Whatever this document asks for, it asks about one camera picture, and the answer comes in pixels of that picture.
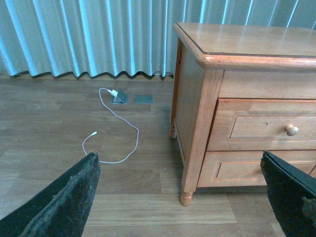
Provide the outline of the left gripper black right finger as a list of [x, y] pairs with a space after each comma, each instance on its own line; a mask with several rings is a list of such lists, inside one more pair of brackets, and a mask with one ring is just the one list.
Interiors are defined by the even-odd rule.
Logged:
[[287, 237], [316, 235], [316, 179], [269, 151], [261, 170], [275, 217]]

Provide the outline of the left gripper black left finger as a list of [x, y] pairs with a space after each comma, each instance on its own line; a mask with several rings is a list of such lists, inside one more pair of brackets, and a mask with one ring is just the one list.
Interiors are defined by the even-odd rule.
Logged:
[[98, 155], [88, 154], [0, 221], [2, 237], [80, 237], [100, 176]]

